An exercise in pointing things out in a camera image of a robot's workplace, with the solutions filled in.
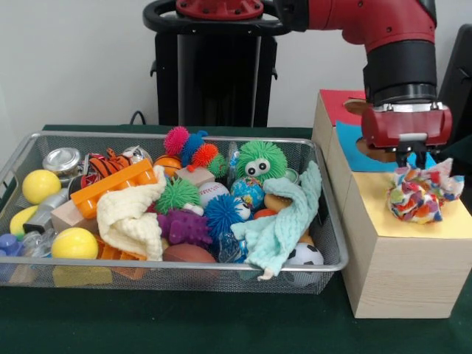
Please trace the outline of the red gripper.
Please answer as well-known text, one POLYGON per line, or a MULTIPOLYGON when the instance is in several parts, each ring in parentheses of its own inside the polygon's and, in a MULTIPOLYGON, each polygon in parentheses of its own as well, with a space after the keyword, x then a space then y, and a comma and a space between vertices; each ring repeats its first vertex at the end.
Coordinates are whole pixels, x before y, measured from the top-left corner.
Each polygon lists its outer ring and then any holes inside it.
POLYGON ((445 105, 369 106, 361 115, 361 132, 366 144, 376 149, 396 148, 398 167, 407 165, 410 147, 406 144, 414 143, 415 165, 425 168, 427 147, 447 143, 452 125, 451 111, 445 105))

